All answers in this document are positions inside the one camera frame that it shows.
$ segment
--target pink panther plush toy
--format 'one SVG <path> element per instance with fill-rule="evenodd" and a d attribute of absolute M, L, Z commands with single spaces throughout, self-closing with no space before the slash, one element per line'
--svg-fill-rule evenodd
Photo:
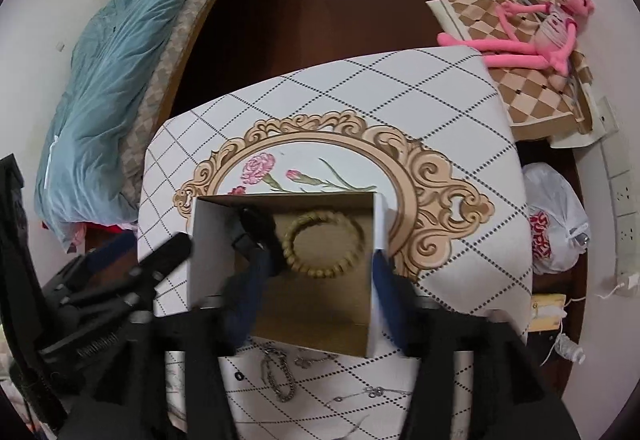
<path fill-rule="evenodd" d="M 485 39 L 480 41 L 458 41 L 446 33 L 438 34 L 438 44 L 453 46 L 464 44 L 481 52 L 514 52 L 514 54 L 485 55 L 488 68 L 530 68 L 544 70 L 554 68 L 562 76 L 569 74 L 568 59 L 575 46 L 578 23 L 574 17 L 588 17 L 594 9 L 591 0 L 553 0 L 546 4 L 525 6 L 512 1 L 496 5 L 495 13 L 508 41 Z M 521 42 L 516 37 L 506 14 L 517 15 L 543 12 L 547 15 L 532 42 Z"/>

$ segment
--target pink carnation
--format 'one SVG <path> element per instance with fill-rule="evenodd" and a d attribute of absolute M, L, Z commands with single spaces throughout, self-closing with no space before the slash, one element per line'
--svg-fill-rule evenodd
<path fill-rule="evenodd" d="M 260 153 L 244 164 L 240 179 L 243 184 L 255 185 L 273 169 L 276 158 L 269 153 Z"/>
<path fill-rule="evenodd" d="M 300 178 L 300 176 L 302 176 L 302 173 L 300 171 L 296 171 L 295 169 L 289 169 L 286 174 L 286 177 L 289 180 L 294 180 L 294 181 Z"/>

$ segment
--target yellow bracelet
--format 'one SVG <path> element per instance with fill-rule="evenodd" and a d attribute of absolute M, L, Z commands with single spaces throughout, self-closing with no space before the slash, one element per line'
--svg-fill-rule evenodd
<path fill-rule="evenodd" d="M 322 225 L 323 223 L 331 223 L 332 225 L 343 227 L 353 238 L 356 246 L 353 250 L 348 251 L 346 256 L 333 266 L 329 268 L 313 268 L 300 261 L 296 256 L 293 242 L 303 230 L 315 225 Z M 282 240 L 282 250 L 287 264 L 289 264 L 289 267 L 294 272 L 306 273 L 309 277 L 316 278 L 336 277 L 349 271 L 360 261 L 364 252 L 364 237 L 360 227 L 343 213 L 336 213 L 334 211 L 311 211 L 310 213 L 305 213 L 297 217 L 287 229 L 284 239 Z"/>

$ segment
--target blue blanket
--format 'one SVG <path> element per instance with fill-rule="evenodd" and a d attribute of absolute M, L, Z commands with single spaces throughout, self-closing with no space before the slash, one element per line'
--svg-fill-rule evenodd
<path fill-rule="evenodd" d="M 111 0 L 74 48 L 71 77 L 47 133 L 35 191 L 38 215 L 65 250 L 74 222 L 115 225 L 138 219 L 137 208 L 120 193 L 118 142 L 136 117 L 184 2 Z"/>

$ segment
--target table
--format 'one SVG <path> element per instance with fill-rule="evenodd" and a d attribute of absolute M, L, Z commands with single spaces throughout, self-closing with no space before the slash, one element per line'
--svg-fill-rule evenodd
<path fill-rule="evenodd" d="M 270 165 L 266 180 L 252 183 L 242 175 L 251 159 Z M 390 251 L 418 293 L 470 314 L 505 310 L 524 335 L 531 289 L 525 192 L 507 117 L 478 52 L 456 46 L 338 60 L 167 121 L 146 152 L 139 257 L 186 229 L 194 196 L 299 192 L 288 171 L 324 182 L 304 185 L 308 190 L 375 184 L 398 211 Z M 183 265 L 158 287 L 157 315 L 187 309 L 186 283 Z M 244 438 L 398 436 L 410 399 L 399 392 L 411 391 L 417 362 L 401 357 L 386 335 L 372 359 L 339 356 L 308 369 L 294 359 L 321 354 L 274 346 L 287 353 L 297 381 L 290 402 L 279 402 L 262 381 L 264 341 L 252 339 L 238 356 L 221 360 Z M 168 397 L 178 417 L 184 413 L 180 361 L 179 352 L 168 354 Z M 459 352 L 456 366 L 452 438 L 464 439 L 470 354 Z M 369 396 L 367 387 L 385 391 Z"/>

